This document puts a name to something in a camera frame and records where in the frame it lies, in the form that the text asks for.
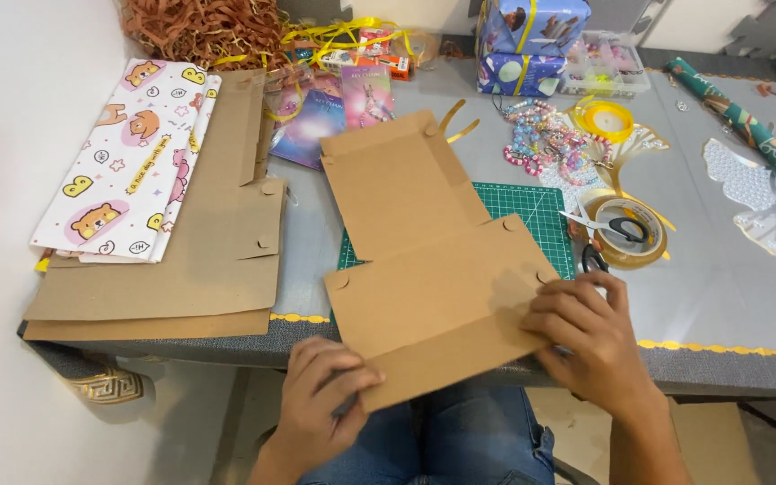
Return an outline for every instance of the cutting mat grid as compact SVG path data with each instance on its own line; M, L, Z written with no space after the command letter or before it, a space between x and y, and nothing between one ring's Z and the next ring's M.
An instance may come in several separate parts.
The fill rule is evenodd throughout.
M472 182L475 191L494 219L516 212L523 218L544 255L565 280L573 280L575 266L567 221L559 214L565 210L561 190L527 185L485 184ZM350 268L363 262L355 258L349 234L343 231L337 269Z

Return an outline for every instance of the gray table surface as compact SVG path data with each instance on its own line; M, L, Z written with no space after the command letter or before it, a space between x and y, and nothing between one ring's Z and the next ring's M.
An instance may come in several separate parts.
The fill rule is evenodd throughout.
M701 148L708 138L724 141L751 160L760 156L735 135L726 135L717 117L703 111L683 88L673 87L663 73L650 72L653 88L624 101L637 123L653 127L673 148L642 154L622 170L625 190L657 209L677 228L669 233L671 260L647 268L613 271L628 282L631 318L638 340L677 342L727 348L776 350L776 257L741 235L732 216L745 211L727 199L720 184L705 171ZM474 61L434 61L412 82L392 83L397 115L422 108L437 118L460 98L467 105L454 117L448 134L475 118L481 124L452 146L473 181L539 185L536 178L506 163L500 149L511 129L489 95L474 92ZM776 126L776 97L760 97L756 81L714 78L725 94ZM553 103L566 108L576 97L557 95ZM676 110L675 101L690 106ZM506 103L518 102L505 98ZM269 174L289 180L285 248L278 300L280 315L329 316L322 276L337 264L342 221L324 173L275 157ZM200 362L284 367L289 348L308 335L338 338L331 323L275 318L264 336L210 339L67 343L118 355L155 354ZM669 392L776 395L776 355L762 357L735 351L695 351L658 345L642 348L649 372ZM549 385L534 359L512 362L481 379L505 384Z

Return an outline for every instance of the ribbon spool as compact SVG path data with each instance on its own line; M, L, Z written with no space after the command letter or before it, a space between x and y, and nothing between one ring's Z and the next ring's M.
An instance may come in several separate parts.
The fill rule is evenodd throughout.
M661 259L666 251L666 230L654 212L645 204L629 198L614 195L594 199L587 205L589 217L598 222L606 223L610 219L623 216L631 211L632 217L648 227L647 242L626 242L622 236L604 230L595 231L595 240L600 243L601 256L610 265L618 269L638 269Z
M573 107L571 119L583 131L613 143L627 140L634 132L634 115L624 106L584 97Z

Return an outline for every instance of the hand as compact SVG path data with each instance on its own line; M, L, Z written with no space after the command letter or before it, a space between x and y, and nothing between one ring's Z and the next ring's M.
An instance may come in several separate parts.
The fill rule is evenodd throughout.
M347 372L326 384L339 370ZM263 446L260 460L271 463L284 479L294 482L355 442L367 422L361 401L342 416L333 412L349 396L381 383L384 374L365 366L364 359L345 345L320 336L292 347L287 372L280 422Z
M606 289L606 299L596 285ZM548 346L535 353L556 381L624 421L638 406L666 406L642 362L630 321L624 282L596 271L539 287L522 325L571 350L562 355Z

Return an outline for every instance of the rolled wrapping paper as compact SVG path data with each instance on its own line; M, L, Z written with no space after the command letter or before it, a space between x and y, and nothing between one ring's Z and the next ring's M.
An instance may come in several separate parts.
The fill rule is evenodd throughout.
M724 96L714 84L701 77L680 57L669 61L666 69L706 105L711 106L720 116L723 116L723 119L731 123L732 127L747 140L749 146L759 149L768 164L776 169L776 138L759 120L743 110L741 106L729 101L729 98Z

